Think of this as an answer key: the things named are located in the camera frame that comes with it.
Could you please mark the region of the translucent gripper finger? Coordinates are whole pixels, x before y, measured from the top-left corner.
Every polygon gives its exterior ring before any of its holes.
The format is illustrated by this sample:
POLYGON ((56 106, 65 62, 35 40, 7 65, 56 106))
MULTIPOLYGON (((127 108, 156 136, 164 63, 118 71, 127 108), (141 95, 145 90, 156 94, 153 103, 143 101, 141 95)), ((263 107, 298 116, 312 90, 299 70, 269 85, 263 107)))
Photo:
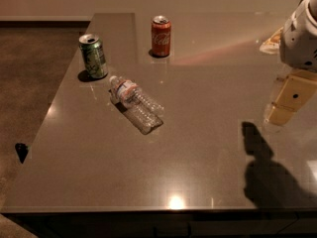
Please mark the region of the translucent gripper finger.
POLYGON ((264 130, 267 131, 268 133, 277 133, 281 130, 281 127, 274 123, 273 111, 274 111, 274 107, 272 104, 268 104, 264 110, 263 127, 264 127, 264 130))
POLYGON ((274 80, 272 88, 271 88, 271 94, 270 94, 270 97, 269 97, 269 101, 270 102, 274 102, 275 101, 275 99, 277 98, 278 94, 280 93, 280 91, 283 88, 284 82, 285 82, 285 78, 282 77, 282 76, 278 76, 274 80))

